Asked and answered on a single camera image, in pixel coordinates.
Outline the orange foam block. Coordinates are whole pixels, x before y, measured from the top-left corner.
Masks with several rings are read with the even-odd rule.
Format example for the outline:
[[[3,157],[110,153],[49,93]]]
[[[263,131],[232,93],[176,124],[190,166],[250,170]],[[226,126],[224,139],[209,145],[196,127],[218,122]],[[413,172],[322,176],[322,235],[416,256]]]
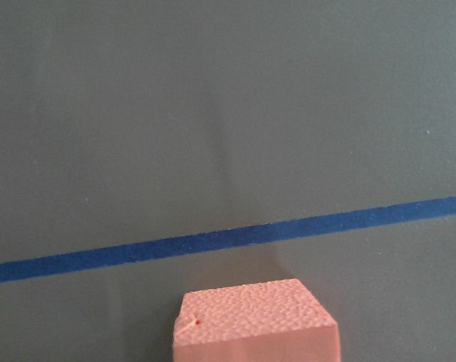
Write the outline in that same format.
[[[336,320],[298,280],[186,293],[175,361],[339,361]]]

